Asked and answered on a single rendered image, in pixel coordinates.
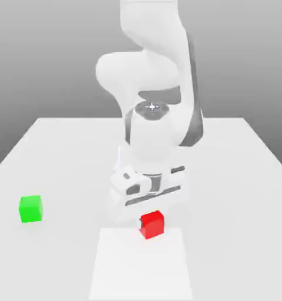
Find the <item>small green cube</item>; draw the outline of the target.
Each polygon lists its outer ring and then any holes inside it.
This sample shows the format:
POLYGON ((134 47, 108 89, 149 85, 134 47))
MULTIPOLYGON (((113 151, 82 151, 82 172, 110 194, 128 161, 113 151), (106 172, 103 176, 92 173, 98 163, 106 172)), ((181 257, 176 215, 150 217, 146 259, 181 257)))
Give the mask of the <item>small green cube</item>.
POLYGON ((22 196, 19 202, 18 210, 22 223, 41 221, 43 216, 41 196, 22 196))

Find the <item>small red cube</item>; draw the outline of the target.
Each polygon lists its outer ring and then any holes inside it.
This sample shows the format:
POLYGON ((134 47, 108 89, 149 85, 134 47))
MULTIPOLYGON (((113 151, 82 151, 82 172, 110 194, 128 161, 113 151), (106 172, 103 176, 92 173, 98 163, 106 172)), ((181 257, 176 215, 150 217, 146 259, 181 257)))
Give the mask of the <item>small red cube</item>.
POLYGON ((140 232, 145 239, 151 239, 164 233, 164 215, 159 210, 142 215, 140 222, 140 232))

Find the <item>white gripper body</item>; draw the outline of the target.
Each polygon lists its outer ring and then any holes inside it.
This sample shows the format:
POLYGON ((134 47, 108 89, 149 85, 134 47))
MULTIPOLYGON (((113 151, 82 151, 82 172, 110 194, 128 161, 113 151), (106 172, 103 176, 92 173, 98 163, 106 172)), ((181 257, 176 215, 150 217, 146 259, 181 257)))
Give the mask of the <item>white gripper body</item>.
POLYGON ((111 180, 110 218, 126 223, 156 210, 166 213, 187 200, 185 180, 111 180))

